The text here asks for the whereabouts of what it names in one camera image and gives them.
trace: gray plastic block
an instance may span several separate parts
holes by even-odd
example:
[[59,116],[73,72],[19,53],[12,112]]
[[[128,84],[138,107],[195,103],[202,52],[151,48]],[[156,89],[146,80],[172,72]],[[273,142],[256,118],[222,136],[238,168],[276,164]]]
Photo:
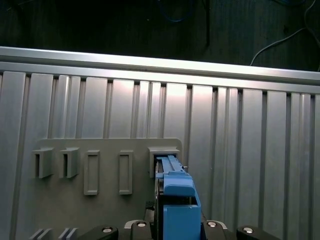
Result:
[[155,177],[155,156],[157,155],[175,155],[179,160],[181,159],[180,151],[176,147],[172,146],[161,146],[161,147],[148,147],[149,149],[149,176],[150,178]]
[[119,153],[119,194],[130,195],[133,188],[133,161],[132,150],[122,150]]
[[70,179],[79,173],[79,148],[70,147],[60,151],[60,178]]
[[43,179],[53,174],[52,158],[53,148],[41,148],[32,151],[33,153],[33,177]]
[[76,240],[77,239],[77,228],[74,228],[70,231],[68,236],[66,236],[66,240]]
[[58,240],[76,240],[77,228],[66,228],[59,236]]
[[44,232],[43,229],[37,230],[30,238],[29,240],[37,240],[37,238]]
[[83,194],[98,195],[99,194],[99,150],[89,150],[85,153],[83,168]]
[[36,240],[53,240],[52,229],[48,228],[41,233]]
[[52,229],[39,229],[29,238],[29,240],[53,240]]

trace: blue cable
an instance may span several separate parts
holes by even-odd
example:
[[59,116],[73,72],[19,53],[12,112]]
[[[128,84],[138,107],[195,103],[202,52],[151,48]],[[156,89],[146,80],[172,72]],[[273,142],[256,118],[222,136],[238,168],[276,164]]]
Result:
[[184,21],[185,19],[189,18],[193,14],[193,11],[194,11],[194,8],[193,8],[194,0],[189,0],[190,10],[189,10],[188,14],[180,19],[172,19],[167,15],[165,8],[160,3],[160,1],[159,0],[155,0],[155,1],[160,9],[161,14],[164,16],[164,18],[170,22],[173,22],[173,23],[180,23],[180,22]]
[[306,0],[301,0],[300,2],[296,2],[296,3],[292,3],[292,0],[274,0],[274,1],[279,4],[290,6],[290,7],[298,6],[306,2]]

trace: corrugated metal wall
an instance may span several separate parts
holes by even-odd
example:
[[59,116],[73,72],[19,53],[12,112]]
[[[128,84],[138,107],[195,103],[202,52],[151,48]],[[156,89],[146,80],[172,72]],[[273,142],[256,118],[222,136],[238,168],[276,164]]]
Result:
[[320,239],[320,95],[18,72],[0,87],[1,239],[32,234],[39,139],[171,137],[208,219]]

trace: bolt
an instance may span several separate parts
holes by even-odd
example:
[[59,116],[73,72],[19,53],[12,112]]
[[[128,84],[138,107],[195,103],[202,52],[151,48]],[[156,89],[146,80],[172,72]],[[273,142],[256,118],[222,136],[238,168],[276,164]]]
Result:
[[253,229],[250,227],[245,227],[243,231],[245,231],[247,234],[252,234],[254,232]]
[[217,226],[217,224],[214,221],[209,221],[208,226],[210,226],[211,228],[214,228],[215,226]]
[[140,222],[140,223],[138,223],[138,227],[145,227],[146,226],[146,224],[144,223],[144,222]]
[[112,232],[112,228],[111,227],[105,227],[105,228],[103,228],[102,229],[102,232],[104,232],[104,233],[111,233]]

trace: dark background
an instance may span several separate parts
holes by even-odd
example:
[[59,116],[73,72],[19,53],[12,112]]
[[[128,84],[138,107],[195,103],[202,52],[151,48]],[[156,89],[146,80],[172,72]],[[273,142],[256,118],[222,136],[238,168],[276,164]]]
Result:
[[[249,65],[261,48],[304,26],[304,11],[313,0],[288,7],[272,0],[211,0],[210,46],[206,46],[206,11],[194,0],[193,14],[172,23],[156,0],[33,0],[23,12],[0,0],[0,46],[181,59]],[[178,19],[189,0],[161,0]],[[320,38],[320,0],[308,15]],[[263,52],[255,66],[316,71],[320,50],[303,31]]]

